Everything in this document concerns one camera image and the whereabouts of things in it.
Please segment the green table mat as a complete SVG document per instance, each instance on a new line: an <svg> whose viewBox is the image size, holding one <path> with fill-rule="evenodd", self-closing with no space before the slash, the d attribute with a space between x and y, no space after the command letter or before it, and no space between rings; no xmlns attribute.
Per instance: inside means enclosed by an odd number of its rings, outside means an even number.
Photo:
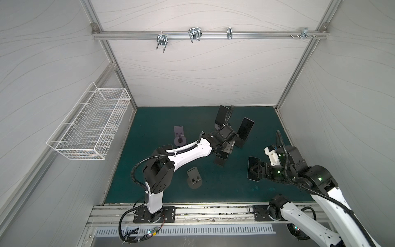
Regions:
<svg viewBox="0 0 395 247"><path fill-rule="evenodd" d="M183 126L187 142L198 139L201 132L215 128L216 107L140 107L137 110L118 163L106 203L134 203L144 198L144 190L130 177L133 166L152 155L153 151L174 142L174 126ZM311 196L292 185L268 180L254 182L247 178L250 156L268 161L264 148L276 142L281 122L272 107L236 107L230 125L238 130L243 119L255 122L243 148L235 148L224 167L214 163L214 156L195 160L173 176L164 191L165 203L214 203L214 202L265 202L283 194L295 202L311 201ZM187 183L187 171L196 167L203 184L191 189Z"/></svg>

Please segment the aluminium crossbar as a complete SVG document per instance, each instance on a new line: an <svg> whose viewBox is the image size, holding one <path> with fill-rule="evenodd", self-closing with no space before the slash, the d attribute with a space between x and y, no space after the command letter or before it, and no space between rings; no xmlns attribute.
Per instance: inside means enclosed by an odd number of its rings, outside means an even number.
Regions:
<svg viewBox="0 0 395 247"><path fill-rule="evenodd" d="M233 29L232 40L268 40L268 39L292 39L290 35L299 35L301 30L296 31L237 31ZM326 39L328 32L311 31L318 39ZM157 36L164 34L169 40L190 40L187 31L103 31L93 34L95 40L156 40ZM227 30L202 31L201 40L227 40Z"/></svg>

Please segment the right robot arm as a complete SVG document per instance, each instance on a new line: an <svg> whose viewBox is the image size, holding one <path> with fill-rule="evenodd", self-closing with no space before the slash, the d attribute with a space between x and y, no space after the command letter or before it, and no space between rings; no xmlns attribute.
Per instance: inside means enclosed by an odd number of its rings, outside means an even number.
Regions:
<svg viewBox="0 0 395 247"><path fill-rule="evenodd" d="M324 227L316 220L316 213L310 217L284 195L276 195L263 212L273 221L287 221L290 233L296 238L310 238L321 247L379 246L346 202L330 172L322 166L309 167L305 160L272 165L250 157L247 177L256 182L265 179L305 190L335 227L334 231Z"/></svg>

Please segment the right metal clamp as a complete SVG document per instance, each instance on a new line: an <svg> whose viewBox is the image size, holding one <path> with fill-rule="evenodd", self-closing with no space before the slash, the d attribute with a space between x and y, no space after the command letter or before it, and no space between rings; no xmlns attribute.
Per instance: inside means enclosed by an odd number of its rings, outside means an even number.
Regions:
<svg viewBox="0 0 395 247"><path fill-rule="evenodd" d="M291 37L292 39L298 39L298 40L304 40L304 39L313 40L313 39L317 39L317 38L318 38L317 35L312 35L312 34L310 34L307 27L304 28L304 29L301 31L301 33L300 33L299 35L296 35L296 36L290 35L290 37Z"/></svg>

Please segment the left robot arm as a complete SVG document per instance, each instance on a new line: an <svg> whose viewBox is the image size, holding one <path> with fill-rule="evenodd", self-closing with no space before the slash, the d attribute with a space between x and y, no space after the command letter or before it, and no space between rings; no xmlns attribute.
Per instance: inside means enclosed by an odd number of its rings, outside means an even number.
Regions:
<svg viewBox="0 0 395 247"><path fill-rule="evenodd" d="M163 208L163 194L172 181L173 174L182 166L211 154L220 155L226 146L239 137L229 125L205 133L201 132L197 141L177 149L160 147L147 160L143 169L145 206L152 215Z"/></svg>

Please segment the left metal clamp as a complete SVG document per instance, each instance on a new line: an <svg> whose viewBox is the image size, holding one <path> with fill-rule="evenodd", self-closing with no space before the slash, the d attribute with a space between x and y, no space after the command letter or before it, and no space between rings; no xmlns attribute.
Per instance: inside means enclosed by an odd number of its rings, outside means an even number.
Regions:
<svg viewBox="0 0 395 247"><path fill-rule="evenodd" d="M163 52L165 52L167 44L169 42L168 37L166 35L164 35L164 34L160 34L160 35L157 36L156 42L157 42L156 49L158 49L159 46L162 46L163 47Z"/></svg>

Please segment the white phone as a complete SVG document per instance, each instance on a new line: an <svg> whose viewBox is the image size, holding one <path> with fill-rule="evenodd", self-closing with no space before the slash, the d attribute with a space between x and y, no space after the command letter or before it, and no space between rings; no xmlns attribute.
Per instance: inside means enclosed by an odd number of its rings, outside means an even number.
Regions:
<svg viewBox="0 0 395 247"><path fill-rule="evenodd" d="M216 151L216 157L222 160L227 160L229 156L228 152L225 152L223 150L217 150Z"/></svg>

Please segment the round stand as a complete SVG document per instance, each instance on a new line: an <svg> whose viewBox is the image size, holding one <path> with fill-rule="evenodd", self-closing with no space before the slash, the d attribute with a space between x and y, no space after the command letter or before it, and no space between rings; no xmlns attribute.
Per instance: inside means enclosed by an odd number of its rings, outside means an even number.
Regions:
<svg viewBox="0 0 395 247"><path fill-rule="evenodd" d="M222 127L223 127L222 125L218 125L218 124L215 123L215 129L216 130L220 130Z"/></svg>
<svg viewBox="0 0 395 247"><path fill-rule="evenodd" d="M184 127L183 126L174 126L174 144L177 147L184 146L186 144L186 138L184 136Z"/></svg>
<svg viewBox="0 0 395 247"><path fill-rule="evenodd" d="M187 171L187 183L191 189L198 189L202 186L203 180L196 167L192 167Z"/></svg>

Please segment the purple phone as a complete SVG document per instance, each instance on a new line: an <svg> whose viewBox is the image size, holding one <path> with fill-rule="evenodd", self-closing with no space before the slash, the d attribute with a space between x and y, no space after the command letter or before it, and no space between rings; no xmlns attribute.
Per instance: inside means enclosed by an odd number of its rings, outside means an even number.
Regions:
<svg viewBox="0 0 395 247"><path fill-rule="evenodd" d="M254 126L255 122L249 118L244 118L239 130L238 130L238 136L240 139L242 139L243 141L247 141L248 136Z"/></svg>

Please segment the teal phone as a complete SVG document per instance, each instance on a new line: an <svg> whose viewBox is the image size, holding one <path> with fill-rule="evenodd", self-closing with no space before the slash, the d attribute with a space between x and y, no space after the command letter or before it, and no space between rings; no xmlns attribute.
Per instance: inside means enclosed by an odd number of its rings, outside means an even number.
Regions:
<svg viewBox="0 0 395 247"><path fill-rule="evenodd" d="M261 169L261 160L250 156L248 160L247 178L251 181L259 182L261 179Z"/></svg>

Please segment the metal clamp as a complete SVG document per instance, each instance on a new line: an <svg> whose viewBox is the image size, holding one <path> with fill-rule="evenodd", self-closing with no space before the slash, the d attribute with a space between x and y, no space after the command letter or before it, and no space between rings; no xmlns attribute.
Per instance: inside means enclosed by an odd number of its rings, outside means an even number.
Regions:
<svg viewBox="0 0 395 247"><path fill-rule="evenodd" d="M233 38L233 29L229 27L227 29L227 40L231 40Z"/></svg>
<svg viewBox="0 0 395 247"><path fill-rule="evenodd" d="M188 30L188 35L191 43L194 43L195 40L200 41L202 37L202 30L200 27L193 27Z"/></svg>
<svg viewBox="0 0 395 247"><path fill-rule="evenodd" d="M304 40L304 39L313 40L313 39L317 39L317 38L318 38L317 35L312 35L312 34L310 34L307 27L304 28L304 29L301 31L301 33L300 33L299 35L296 35L296 36L290 35L290 37L291 37L292 39L298 39L298 40Z"/></svg>
<svg viewBox="0 0 395 247"><path fill-rule="evenodd" d="M169 42L168 37L166 35L164 35L164 34L160 34L160 35L157 36L156 42L157 42L156 49L158 49L159 46L162 46L163 47L163 52L165 52L167 44Z"/></svg>

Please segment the dark angular stand right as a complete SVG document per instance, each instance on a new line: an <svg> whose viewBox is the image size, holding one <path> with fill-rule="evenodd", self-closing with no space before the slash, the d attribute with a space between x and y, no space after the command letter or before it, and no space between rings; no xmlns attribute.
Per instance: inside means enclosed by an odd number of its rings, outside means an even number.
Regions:
<svg viewBox="0 0 395 247"><path fill-rule="evenodd" d="M235 140L235 146L240 149L243 148L244 144L245 144L245 140L240 137Z"/></svg>

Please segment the back centre phone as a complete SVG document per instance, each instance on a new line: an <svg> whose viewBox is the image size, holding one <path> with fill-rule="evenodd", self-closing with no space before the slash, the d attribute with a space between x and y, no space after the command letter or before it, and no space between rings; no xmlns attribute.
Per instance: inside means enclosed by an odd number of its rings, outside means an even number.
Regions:
<svg viewBox="0 0 395 247"><path fill-rule="evenodd" d="M228 120L228 116L229 116L229 108L226 106L220 106L215 119L215 124L217 126L225 125L226 121Z"/></svg>

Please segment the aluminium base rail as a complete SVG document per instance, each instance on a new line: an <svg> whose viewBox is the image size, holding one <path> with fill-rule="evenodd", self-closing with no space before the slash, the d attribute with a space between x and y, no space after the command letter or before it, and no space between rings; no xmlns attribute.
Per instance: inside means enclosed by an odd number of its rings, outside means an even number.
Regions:
<svg viewBox="0 0 395 247"><path fill-rule="evenodd" d="M256 224L254 205L268 206L268 202L164 203L175 207L174 223L165 225ZM132 203L94 206L85 226L117 227L121 215L132 206Z"/></svg>

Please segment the front left round stand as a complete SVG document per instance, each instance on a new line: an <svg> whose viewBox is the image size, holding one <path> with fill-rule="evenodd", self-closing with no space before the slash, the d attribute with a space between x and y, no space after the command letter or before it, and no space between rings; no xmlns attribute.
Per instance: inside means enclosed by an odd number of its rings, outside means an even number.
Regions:
<svg viewBox="0 0 395 247"><path fill-rule="evenodd" d="M196 167L192 167L187 171L187 183L191 189L198 189L202 186L203 180Z"/></svg>

